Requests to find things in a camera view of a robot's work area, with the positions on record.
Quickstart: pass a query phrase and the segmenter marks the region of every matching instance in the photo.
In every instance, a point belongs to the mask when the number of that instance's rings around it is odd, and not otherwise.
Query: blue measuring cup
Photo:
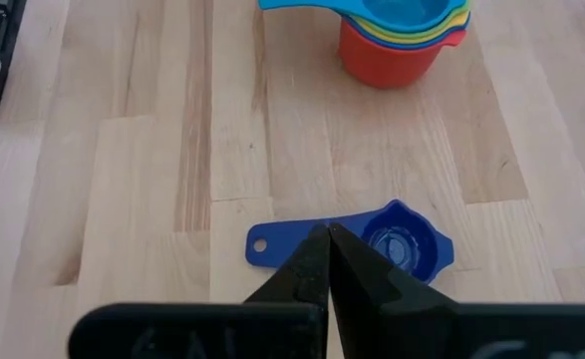
[[[466,0],[259,0],[263,10],[316,6],[360,16],[397,33],[424,32]]]
[[[469,17],[467,18],[467,21],[464,24],[462,24],[460,26],[452,26],[452,27],[448,28],[445,32],[443,32],[442,34],[436,36],[435,38],[433,38],[429,41],[421,42],[418,44],[397,44],[397,43],[385,41],[383,39],[380,39],[380,38],[374,36],[373,34],[370,34],[361,25],[359,25],[356,21],[354,21],[350,16],[345,15],[345,14],[343,14],[342,16],[352,27],[354,27],[356,29],[356,31],[358,31],[366,39],[368,39],[376,44],[379,44],[381,46],[385,46],[385,47],[392,48],[392,49],[400,49],[400,50],[417,50],[417,49],[422,49],[422,48],[426,48],[426,47],[435,45],[435,44],[439,43],[440,41],[444,40],[444,38],[446,38],[452,32],[464,30],[469,25],[469,20],[471,19],[471,15],[469,14]]]
[[[342,224],[394,265],[425,283],[453,263],[451,239],[397,199],[379,210],[359,214],[254,225],[248,231],[245,257],[253,265],[278,268],[314,225],[331,222]]]

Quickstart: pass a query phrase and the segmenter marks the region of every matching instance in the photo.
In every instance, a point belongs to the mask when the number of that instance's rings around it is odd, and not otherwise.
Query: wooden table
[[[475,1],[398,91],[344,73],[338,23],[29,0],[0,111],[0,358],[64,357],[103,303],[240,301],[271,274],[243,257],[252,224],[395,197],[453,238],[451,297],[585,301],[585,0]]]

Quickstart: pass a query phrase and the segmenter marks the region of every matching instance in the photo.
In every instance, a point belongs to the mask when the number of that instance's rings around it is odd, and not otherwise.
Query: measuring cup handle
[[[294,6],[316,6],[312,0],[259,0],[261,10],[271,10]]]
[[[254,225],[248,231],[245,241],[245,258],[252,265],[278,268],[308,236],[310,230],[324,222],[324,219],[308,219]]]
[[[453,263],[453,243],[446,235],[434,229],[434,241],[438,249],[438,258],[432,275],[428,278],[427,283],[434,280],[437,274],[448,265]]]

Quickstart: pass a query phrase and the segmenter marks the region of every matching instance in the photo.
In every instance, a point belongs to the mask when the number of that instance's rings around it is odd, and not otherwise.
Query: measuring cup
[[[430,39],[430,40],[424,41],[424,42],[419,42],[419,43],[404,44],[404,43],[390,42],[390,41],[386,41],[384,39],[377,38],[373,34],[370,34],[367,31],[365,31],[365,29],[363,29],[356,21],[352,20],[352,18],[350,18],[349,16],[344,16],[343,18],[345,20],[347,20],[348,23],[350,23],[350,25],[353,26],[359,32],[359,34],[363,35],[366,39],[368,39],[376,44],[379,44],[381,46],[392,48],[392,49],[399,49],[399,50],[417,50],[417,49],[422,49],[422,48],[433,46],[433,45],[439,43],[440,41],[444,40],[451,33],[458,31],[458,30],[464,30],[467,27],[467,25],[469,25],[469,17],[467,17],[467,22],[464,23],[463,25],[457,26],[457,27],[450,27],[445,32],[443,32],[442,34],[438,35],[437,37],[435,37],[433,39]]]
[[[357,27],[357,29],[360,28],[380,40],[397,44],[420,44],[439,37],[443,33],[449,31],[449,29],[464,29],[469,23],[469,11],[463,11],[455,16],[449,15],[449,18],[445,19],[444,23],[441,23],[442,26],[436,26],[433,28],[435,29],[434,31],[422,33],[422,36],[379,31],[378,26],[371,25],[368,21],[362,21],[360,18],[357,19],[356,17],[351,18],[354,21],[354,25]]]
[[[329,223],[340,223],[393,265],[425,283],[453,263],[451,239],[397,199],[364,213],[254,225],[246,238],[245,258],[253,265],[279,267],[316,224]]]
[[[389,38],[396,38],[396,39],[421,39],[427,37],[435,37],[436,33],[440,34],[441,32],[445,31],[448,27],[457,25],[458,17],[465,16],[464,21],[460,20],[460,22],[464,23],[466,21],[466,15],[469,12],[469,1],[466,1],[462,6],[457,7],[447,15],[440,23],[436,26],[431,27],[423,32],[419,33],[397,33],[385,28],[382,28],[374,23],[371,23],[363,18],[352,16],[357,23],[359,23],[363,28],[368,30],[370,33],[374,34],[377,37],[387,36]]]
[[[339,55],[343,66],[357,80],[378,88],[409,85],[430,68],[443,46],[457,46],[465,30],[454,31],[435,45],[417,50],[399,50],[366,39],[347,20],[341,20]]]

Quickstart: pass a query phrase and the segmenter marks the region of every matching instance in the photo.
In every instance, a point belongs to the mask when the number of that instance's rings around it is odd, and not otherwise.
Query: yellow measuring cup
[[[399,44],[418,44],[440,36],[440,34],[444,33],[450,27],[464,25],[467,22],[468,17],[469,2],[467,1],[461,7],[453,9],[449,13],[449,16],[447,16],[440,24],[420,33],[395,33],[381,28],[358,16],[352,16],[352,19],[361,25],[365,31],[385,41]]]

